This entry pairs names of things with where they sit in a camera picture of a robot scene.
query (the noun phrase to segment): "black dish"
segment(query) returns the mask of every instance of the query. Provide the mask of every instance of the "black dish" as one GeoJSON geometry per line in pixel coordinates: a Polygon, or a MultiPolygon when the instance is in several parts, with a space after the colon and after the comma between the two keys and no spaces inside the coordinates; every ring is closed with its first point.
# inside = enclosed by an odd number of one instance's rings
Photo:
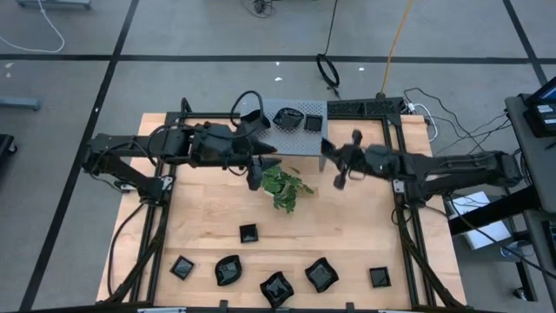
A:
{"type": "Polygon", "coordinates": [[[193,269],[194,264],[190,262],[183,256],[179,256],[177,260],[175,260],[174,265],[170,269],[170,273],[178,276],[181,280],[184,280],[188,275],[189,272],[193,269]]]}
{"type": "Polygon", "coordinates": [[[307,114],[305,117],[305,130],[321,131],[322,130],[322,116],[307,114]]]}
{"type": "Polygon", "coordinates": [[[328,287],[338,281],[338,273],[330,266],[326,257],[321,257],[305,269],[305,275],[318,293],[326,291],[328,287]]]}
{"type": "Polygon", "coordinates": [[[292,285],[280,271],[275,272],[266,282],[261,283],[261,292],[273,309],[278,308],[294,295],[292,285]]]}
{"type": "Polygon", "coordinates": [[[256,241],[259,241],[257,225],[249,224],[240,226],[240,237],[242,243],[254,243],[256,241]]]}
{"type": "Polygon", "coordinates": [[[388,267],[369,269],[369,271],[371,272],[371,283],[373,283],[373,288],[391,286],[388,267]]]}
{"type": "Polygon", "coordinates": [[[262,116],[262,120],[260,124],[255,124],[255,122],[261,117],[261,110],[254,110],[251,113],[247,114],[246,116],[240,117],[240,121],[242,123],[253,124],[257,130],[266,130],[270,128],[270,121],[265,117],[262,116]]]}
{"type": "Polygon", "coordinates": [[[298,128],[302,121],[303,113],[292,108],[280,109],[272,119],[272,122],[286,130],[298,128]]]}
{"type": "Polygon", "coordinates": [[[237,255],[226,256],[218,261],[215,267],[216,283],[219,286],[229,285],[242,275],[242,264],[237,255]]]}

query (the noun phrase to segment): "wooden table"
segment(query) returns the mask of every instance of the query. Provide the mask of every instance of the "wooden table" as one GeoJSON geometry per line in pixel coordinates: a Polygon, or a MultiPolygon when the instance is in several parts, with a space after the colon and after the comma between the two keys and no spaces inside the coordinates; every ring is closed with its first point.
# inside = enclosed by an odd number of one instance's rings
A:
{"type": "MultiPolygon", "coordinates": [[[[144,114],[139,134],[148,135],[164,123],[164,117],[165,114],[144,114]]],[[[430,155],[423,118],[403,116],[402,122],[407,150],[430,155]]],[[[350,142],[354,128],[363,133],[362,146],[384,144],[381,123],[375,121],[329,121],[328,138],[337,145],[350,142]]],[[[226,299],[230,307],[268,308],[259,284],[281,270],[295,290],[284,306],[342,309],[346,302],[353,302],[357,309],[410,309],[400,235],[390,221],[394,208],[391,184],[366,177],[361,182],[347,181],[344,191],[340,191],[332,184],[338,171],[330,162],[319,173],[317,158],[286,156],[282,160],[284,169],[295,166],[304,182],[315,189],[312,196],[300,196],[295,212],[289,215],[274,209],[262,190],[248,190],[245,177],[216,168],[178,168],[155,305],[217,307],[220,300],[226,299]],[[257,224],[259,242],[241,244],[239,226],[250,223],[257,224]],[[215,264],[234,254],[241,258],[242,277],[229,286],[218,287],[215,264]],[[195,263],[185,281],[169,272],[180,255],[195,263]],[[322,256],[336,269],[340,280],[317,294],[304,270],[322,256]],[[374,289],[368,269],[383,266],[388,267],[392,286],[374,289]]],[[[154,173],[146,158],[135,158],[131,164],[145,175],[154,173]]],[[[115,228],[136,208],[137,201],[136,193],[122,197],[115,228]]],[[[439,197],[428,205],[444,209],[439,197]]],[[[136,262],[145,212],[137,215],[118,238],[113,288],[136,262]]],[[[420,220],[431,267],[454,297],[465,303],[446,218],[438,212],[420,210],[420,220]]],[[[148,275],[150,269],[148,265],[144,273],[148,275]]],[[[420,303],[425,304],[421,274],[419,270],[415,272],[420,303]]],[[[144,281],[140,299],[146,295],[144,281]]],[[[97,298],[107,295],[105,268],[97,298]]]]}

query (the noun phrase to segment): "perforated metal plate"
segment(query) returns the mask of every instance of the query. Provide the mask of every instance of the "perforated metal plate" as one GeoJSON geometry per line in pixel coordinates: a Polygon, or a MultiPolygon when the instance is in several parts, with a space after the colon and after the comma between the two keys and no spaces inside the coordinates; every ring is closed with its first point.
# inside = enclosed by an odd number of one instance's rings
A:
{"type": "MultiPolygon", "coordinates": [[[[264,115],[270,121],[270,129],[257,134],[259,140],[271,144],[278,149],[277,154],[294,156],[319,156],[321,154],[321,140],[328,137],[328,113],[326,101],[315,100],[286,100],[264,99],[264,115]],[[295,130],[284,130],[272,122],[276,113],[283,108],[292,108],[304,115],[313,114],[322,116],[321,131],[305,130],[305,117],[301,125],[295,130]]],[[[241,116],[246,116],[259,105],[251,99],[246,100],[241,107],[241,116]]]]}

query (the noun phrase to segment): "concrete floor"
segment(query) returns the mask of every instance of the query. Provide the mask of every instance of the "concrete floor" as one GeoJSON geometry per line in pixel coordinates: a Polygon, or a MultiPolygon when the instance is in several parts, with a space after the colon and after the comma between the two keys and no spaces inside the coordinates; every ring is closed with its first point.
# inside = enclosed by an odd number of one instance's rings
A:
{"type": "MultiPolygon", "coordinates": [[[[93,0],[92,11],[47,7],[66,40],[61,54],[111,55],[130,4],[130,0],[93,0]]],[[[386,56],[405,4],[404,0],[340,1],[328,54],[386,56]]],[[[512,4],[537,57],[556,57],[552,18],[556,3],[512,0],[512,4]]],[[[275,7],[275,16],[257,19],[236,1],[140,0],[122,53],[313,56],[324,51],[334,0],[283,0],[275,7]]],[[[0,3],[0,36],[31,48],[58,45],[40,12],[7,0],[0,3]]],[[[0,178],[0,311],[17,310],[22,302],[108,66],[106,61],[4,57],[15,53],[22,52],[0,43],[0,95],[38,97],[43,109],[0,109],[0,133],[13,134],[19,145],[0,178]]],[[[396,55],[527,57],[502,0],[414,1],[396,55]]],[[[121,61],[95,132],[133,134],[143,112],[178,110],[181,97],[187,97],[195,111],[227,111],[244,90],[258,90],[264,97],[333,100],[309,60],[121,61]]],[[[380,88],[384,63],[335,65],[342,98],[374,97],[380,88]]],[[[556,76],[556,65],[542,69],[549,79],[556,76]]],[[[474,129],[502,112],[505,97],[535,91],[540,84],[528,63],[394,63],[387,94],[399,96],[412,87],[442,99],[464,126],[474,129]]],[[[417,92],[409,96],[434,116],[451,118],[434,100],[417,92]]],[[[438,125],[434,151],[457,139],[449,124],[438,125]]],[[[493,133],[483,146],[506,152],[518,147],[511,128],[493,133]]],[[[442,154],[467,153],[473,147],[467,140],[442,154]]],[[[118,204],[119,195],[113,190],[84,174],[78,177],[34,309],[95,301],[118,204]]],[[[496,251],[472,252],[461,238],[454,244],[469,304],[506,312],[552,311],[534,270],[539,301],[522,302],[510,294],[520,286],[512,263],[489,258],[496,251]]]]}

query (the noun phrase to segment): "white cable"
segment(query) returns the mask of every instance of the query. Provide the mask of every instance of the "white cable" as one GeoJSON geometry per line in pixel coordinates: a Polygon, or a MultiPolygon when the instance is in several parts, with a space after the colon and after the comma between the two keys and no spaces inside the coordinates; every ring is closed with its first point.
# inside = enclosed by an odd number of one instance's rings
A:
{"type": "Polygon", "coordinates": [[[0,40],[2,40],[4,43],[6,43],[7,45],[9,45],[12,48],[16,48],[16,49],[20,49],[23,51],[28,51],[28,52],[43,52],[43,53],[58,53],[63,49],[63,46],[66,44],[66,41],[63,40],[63,36],[62,34],[60,34],[60,32],[56,29],[56,27],[54,26],[54,24],[50,21],[49,17],[46,16],[46,11],[43,9],[43,3],[41,0],[36,0],[38,2],[38,6],[41,8],[41,13],[43,13],[44,19],[46,19],[46,22],[48,22],[50,24],[50,27],[52,27],[52,29],[56,32],[56,34],[60,37],[60,39],[62,40],[62,45],[60,45],[60,48],[56,49],[56,50],[41,50],[41,49],[28,49],[28,48],[24,48],[24,47],[20,47],[18,45],[15,45],[13,43],[8,42],[6,39],[4,39],[2,36],[0,36],[0,40]]]}
{"type": "Polygon", "coordinates": [[[434,127],[434,136],[431,139],[428,139],[428,142],[432,142],[434,139],[436,139],[436,137],[438,136],[438,128],[436,127],[436,123],[434,122],[433,115],[431,114],[431,112],[428,111],[427,107],[420,103],[408,103],[407,107],[411,112],[415,112],[415,107],[421,107],[427,112],[428,118],[431,120],[431,123],[434,127]]]}

